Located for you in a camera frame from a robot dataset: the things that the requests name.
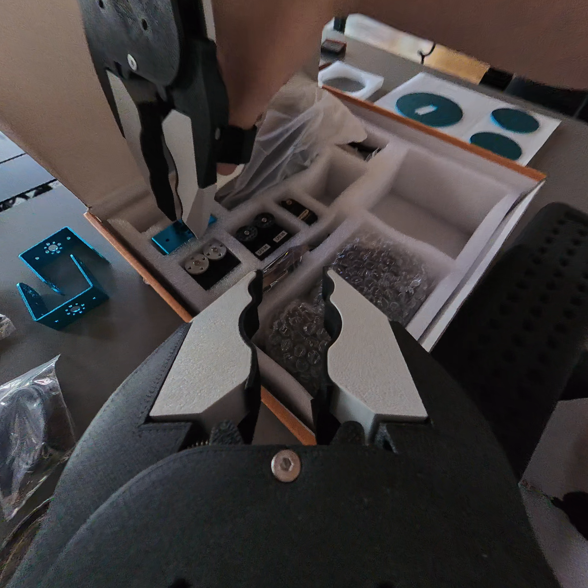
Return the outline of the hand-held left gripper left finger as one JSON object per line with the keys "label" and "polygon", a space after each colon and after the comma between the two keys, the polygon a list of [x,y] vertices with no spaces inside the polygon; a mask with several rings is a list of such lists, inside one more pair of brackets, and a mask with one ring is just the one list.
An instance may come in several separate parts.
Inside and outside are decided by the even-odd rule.
{"label": "hand-held left gripper left finger", "polygon": [[151,422],[189,423],[196,440],[210,443],[221,430],[252,443],[261,407],[252,338],[262,296],[262,271],[253,270],[191,321],[151,407]]}

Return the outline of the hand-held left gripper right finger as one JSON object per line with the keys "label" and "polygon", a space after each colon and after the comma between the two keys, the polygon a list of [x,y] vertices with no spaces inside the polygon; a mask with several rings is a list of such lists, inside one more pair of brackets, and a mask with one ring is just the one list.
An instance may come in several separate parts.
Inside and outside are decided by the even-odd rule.
{"label": "hand-held left gripper right finger", "polygon": [[428,413],[387,316],[332,268],[322,270],[324,328],[329,337],[320,388],[312,399],[318,443],[343,423],[366,442],[382,423],[423,424]]}

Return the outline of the teal metal bracket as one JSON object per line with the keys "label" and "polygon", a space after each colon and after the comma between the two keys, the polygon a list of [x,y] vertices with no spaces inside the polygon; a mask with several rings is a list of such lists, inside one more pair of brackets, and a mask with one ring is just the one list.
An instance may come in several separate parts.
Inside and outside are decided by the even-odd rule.
{"label": "teal metal bracket", "polygon": [[210,239],[197,238],[182,220],[177,220],[151,237],[152,245],[162,255],[200,252]]}
{"label": "teal metal bracket", "polygon": [[63,330],[109,298],[87,264],[108,263],[107,259],[67,226],[19,254],[19,259],[54,294],[47,302],[32,286],[17,283],[31,318],[40,325]]}

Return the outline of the orange cardboard kit box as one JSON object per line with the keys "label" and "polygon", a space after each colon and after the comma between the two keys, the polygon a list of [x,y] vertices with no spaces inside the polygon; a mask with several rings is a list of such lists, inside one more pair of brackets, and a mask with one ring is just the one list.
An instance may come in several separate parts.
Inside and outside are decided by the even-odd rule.
{"label": "orange cardboard kit box", "polygon": [[[318,73],[309,79],[319,86]],[[262,387],[268,385],[279,404],[315,432],[314,395],[263,350],[262,335],[272,315],[306,292],[345,243],[374,233],[415,254],[433,279],[428,297],[407,326],[389,320],[428,352],[543,182],[539,173],[517,163],[480,153],[365,100],[322,89],[359,119],[367,138],[324,149],[307,169],[233,209],[214,197],[202,238],[210,235],[208,243],[223,243],[240,265],[204,290],[183,268],[188,257],[202,250],[165,256],[151,243],[156,232],[173,222],[158,209],[100,84],[79,1],[1,1],[1,129],[81,200],[99,231],[187,320],[163,366],[148,370],[144,365],[136,372],[136,377],[151,378],[150,384],[139,385],[140,422],[148,430],[193,429],[189,423],[149,420],[191,321],[249,272],[262,271],[289,248],[305,245],[309,251],[300,265],[263,293],[252,342],[261,399]],[[217,164],[217,191],[247,163]],[[317,222],[308,226],[285,211],[279,204],[285,198],[313,210]],[[254,225],[261,212],[273,214],[292,236],[259,259],[235,233]]]}

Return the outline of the white foam block round cutout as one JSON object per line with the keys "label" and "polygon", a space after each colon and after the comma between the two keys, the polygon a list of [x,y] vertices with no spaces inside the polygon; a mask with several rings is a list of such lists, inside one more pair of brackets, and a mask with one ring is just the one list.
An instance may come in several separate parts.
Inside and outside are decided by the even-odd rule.
{"label": "white foam block round cutout", "polygon": [[360,100],[366,100],[378,92],[383,82],[383,77],[342,61],[333,62],[318,73],[321,88],[334,89]]}

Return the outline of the blue disc with few holes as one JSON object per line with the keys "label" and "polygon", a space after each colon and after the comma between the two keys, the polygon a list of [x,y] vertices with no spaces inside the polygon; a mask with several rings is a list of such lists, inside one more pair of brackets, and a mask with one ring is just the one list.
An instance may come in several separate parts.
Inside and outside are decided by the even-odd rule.
{"label": "blue disc with few holes", "polygon": [[432,128],[446,128],[463,119],[459,104],[443,95],[413,92],[397,99],[395,108],[404,117]]}

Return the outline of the small blue plain disc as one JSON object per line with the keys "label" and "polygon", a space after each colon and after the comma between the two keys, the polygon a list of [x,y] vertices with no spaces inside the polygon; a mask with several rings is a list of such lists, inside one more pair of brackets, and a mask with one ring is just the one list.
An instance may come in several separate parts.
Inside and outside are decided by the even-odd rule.
{"label": "small blue plain disc", "polygon": [[523,155],[523,150],[516,141],[496,132],[476,132],[469,137],[469,143],[510,160],[519,160]]}

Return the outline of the blue disc with many holes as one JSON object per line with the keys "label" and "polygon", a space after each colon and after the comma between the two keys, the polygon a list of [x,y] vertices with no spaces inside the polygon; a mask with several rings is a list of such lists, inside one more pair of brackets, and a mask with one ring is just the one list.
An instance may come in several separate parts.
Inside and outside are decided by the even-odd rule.
{"label": "blue disc with many holes", "polygon": [[532,134],[540,128],[540,121],[533,114],[515,108],[497,108],[490,116],[496,125],[516,134]]}

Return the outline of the person's right hand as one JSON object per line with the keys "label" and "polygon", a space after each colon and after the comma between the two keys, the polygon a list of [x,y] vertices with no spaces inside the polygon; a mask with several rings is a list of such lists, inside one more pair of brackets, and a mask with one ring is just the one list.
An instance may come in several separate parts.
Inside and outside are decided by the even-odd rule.
{"label": "person's right hand", "polygon": [[269,28],[241,27],[218,30],[217,48],[229,99],[229,126],[250,130],[300,68],[296,50]]}

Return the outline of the bubble wrap bag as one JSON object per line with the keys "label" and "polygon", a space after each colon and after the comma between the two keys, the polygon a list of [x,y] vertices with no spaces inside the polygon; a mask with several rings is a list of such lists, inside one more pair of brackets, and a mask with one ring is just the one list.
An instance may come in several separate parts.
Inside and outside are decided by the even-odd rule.
{"label": "bubble wrap bag", "polygon": [[[388,320],[407,326],[434,281],[404,247],[374,233],[349,240],[328,264]],[[276,311],[262,335],[264,352],[311,395],[320,389],[331,338],[324,327],[322,272],[303,294]]]}

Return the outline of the servo with black horn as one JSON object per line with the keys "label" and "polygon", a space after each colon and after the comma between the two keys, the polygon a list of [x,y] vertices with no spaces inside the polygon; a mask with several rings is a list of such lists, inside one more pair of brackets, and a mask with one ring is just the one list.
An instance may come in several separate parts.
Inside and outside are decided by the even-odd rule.
{"label": "servo with black horn", "polygon": [[281,246],[287,242],[292,234],[281,226],[275,216],[268,212],[261,212],[254,217],[254,226],[258,230],[259,238],[271,246]]}
{"label": "servo with black horn", "polygon": [[271,245],[263,236],[263,233],[260,232],[260,229],[252,224],[238,228],[235,233],[235,238],[259,259],[266,256],[272,250]]}

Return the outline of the servo with silver horn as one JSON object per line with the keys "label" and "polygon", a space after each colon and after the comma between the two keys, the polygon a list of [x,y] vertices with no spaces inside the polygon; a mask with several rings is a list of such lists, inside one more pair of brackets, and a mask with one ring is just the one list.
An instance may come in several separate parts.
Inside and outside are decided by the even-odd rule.
{"label": "servo with silver horn", "polygon": [[210,290],[225,275],[223,260],[210,259],[204,254],[194,254],[183,264],[185,272],[204,290]]}
{"label": "servo with silver horn", "polygon": [[202,254],[209,261],[209,269],[212,276],[221,279],[231,273],[240,265],[239,259],[220,241],[212,241],[202,249]]}

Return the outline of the crumpled clear plastic bag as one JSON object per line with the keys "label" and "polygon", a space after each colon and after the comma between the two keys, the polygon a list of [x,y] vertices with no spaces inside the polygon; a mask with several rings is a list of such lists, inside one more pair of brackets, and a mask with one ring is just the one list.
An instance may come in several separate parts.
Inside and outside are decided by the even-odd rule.
{"label": "crumpled clear plastic bag", "polygon": [[297,74],[271,100],[250,161],[217,191],[215,200],[233,209],[307,169],[324,149],[366,138],[363,124],[339,99]]}

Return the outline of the shiny foil packet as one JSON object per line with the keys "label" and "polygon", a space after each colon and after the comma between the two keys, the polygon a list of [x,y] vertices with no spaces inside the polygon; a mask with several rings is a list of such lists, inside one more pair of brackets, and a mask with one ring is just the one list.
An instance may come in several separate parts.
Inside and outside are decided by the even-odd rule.
{"label": "shiny foil packet", "polygon": [[278,282],[292,273],[309,251],[307,246],[291,247],[262,270],[263,293],[271,290]]}

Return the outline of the white foam sheet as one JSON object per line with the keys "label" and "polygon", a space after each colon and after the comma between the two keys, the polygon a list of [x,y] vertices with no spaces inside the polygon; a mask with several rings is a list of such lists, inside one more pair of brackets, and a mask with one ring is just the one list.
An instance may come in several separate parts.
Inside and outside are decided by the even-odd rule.
{"label": "white foam sheet", "polygon": [[[459,123],[446,128],[435,128],[446,135],[453,136],[466,143],[469,143],[471,135],[480,131],[496,132],[512,138],[523,150],[521,158],[516,161],[513,160],[519,165],[527,165],[560,125],[560,121],[556,118],[512,105],[501,99],[489,97],[481,92],[467,89],[464,86],[445,81],[427,73],[420,73],[411,78],[377,100],[375,105],[401,115],[395,108],[397,99],[413,92],[436,93],[450,98],[460,105],[464,114]],[[540,121],[540,128],[532,134],[516,134],[504,130],[496,125],[490,116],[494,109],[502,107],[515,108],[533,114]]]}

